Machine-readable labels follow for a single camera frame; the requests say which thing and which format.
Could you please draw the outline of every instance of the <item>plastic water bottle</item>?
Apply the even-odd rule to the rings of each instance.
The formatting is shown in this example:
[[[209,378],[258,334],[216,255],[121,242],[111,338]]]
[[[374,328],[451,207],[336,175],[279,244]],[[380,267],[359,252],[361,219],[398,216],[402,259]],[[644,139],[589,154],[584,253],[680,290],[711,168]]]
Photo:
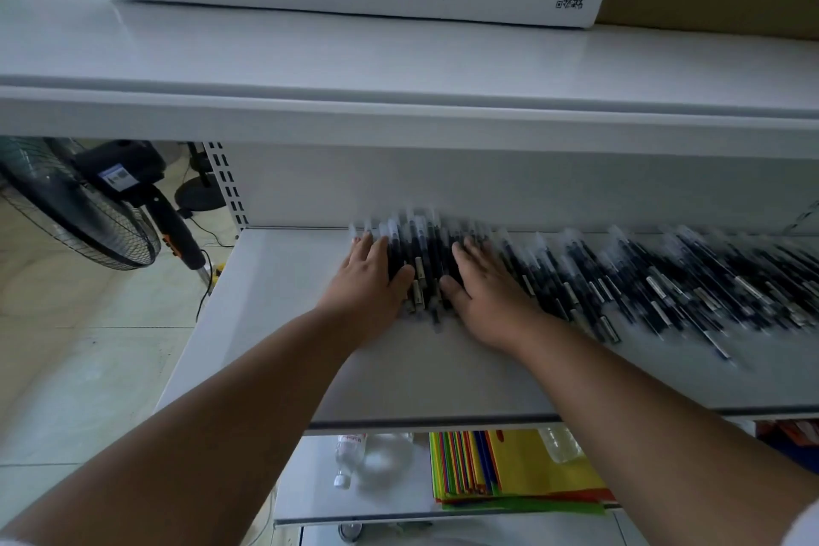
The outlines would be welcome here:
[[[568,427],[561,424],[540,427],[537,430],[550,458],[558,464],[582,458],[585,454]]]
[[[338,489],[350,488],[352,474],[363,462],[364,449],[367,444],[366,434],[344,434],[336,443],[336,464],[338,474],[333,485]]]

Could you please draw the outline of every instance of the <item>right hand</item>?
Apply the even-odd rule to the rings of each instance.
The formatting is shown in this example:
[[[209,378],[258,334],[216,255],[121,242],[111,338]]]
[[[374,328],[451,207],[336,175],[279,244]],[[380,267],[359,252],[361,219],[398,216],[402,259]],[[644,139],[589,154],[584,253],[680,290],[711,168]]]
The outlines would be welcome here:
[[[464,287],[444,276],[441,291],[483,344],[511,354],[546,313],[523,292],[489,242],[481,249],[467,238],[465,247],[452,246]]]

